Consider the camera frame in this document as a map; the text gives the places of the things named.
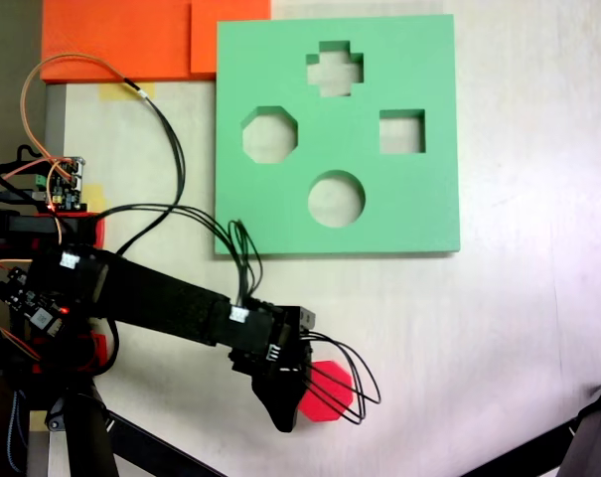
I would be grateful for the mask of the black pointed gripper jaw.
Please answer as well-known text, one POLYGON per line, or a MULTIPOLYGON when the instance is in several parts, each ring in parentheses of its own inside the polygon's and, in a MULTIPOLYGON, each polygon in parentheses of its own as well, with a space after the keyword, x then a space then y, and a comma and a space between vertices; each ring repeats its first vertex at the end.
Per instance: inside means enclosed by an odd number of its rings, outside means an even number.
POLYGON ((298 406, 307 391, 300 371, 282 371, 273 377, 253 377, 251 388, 264 405, 275 428, 283 433, 293 431, 298 406))

